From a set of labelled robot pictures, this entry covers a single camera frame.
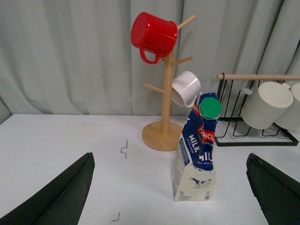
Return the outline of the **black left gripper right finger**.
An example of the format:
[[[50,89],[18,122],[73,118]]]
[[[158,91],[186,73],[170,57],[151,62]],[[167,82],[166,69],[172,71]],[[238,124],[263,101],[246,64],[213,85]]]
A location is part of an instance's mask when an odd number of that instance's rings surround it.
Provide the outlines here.
[[[300,183],[254,153],[246,162],[247,178],[269,225],[300,223]]]

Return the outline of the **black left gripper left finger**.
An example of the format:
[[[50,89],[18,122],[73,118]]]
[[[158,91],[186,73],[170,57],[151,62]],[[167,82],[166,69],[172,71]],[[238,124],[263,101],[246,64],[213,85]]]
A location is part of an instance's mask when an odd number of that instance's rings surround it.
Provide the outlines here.
[[[76,225],[90,190],[95,161],[86,153],[31,198],[0,219],[2,225]]]

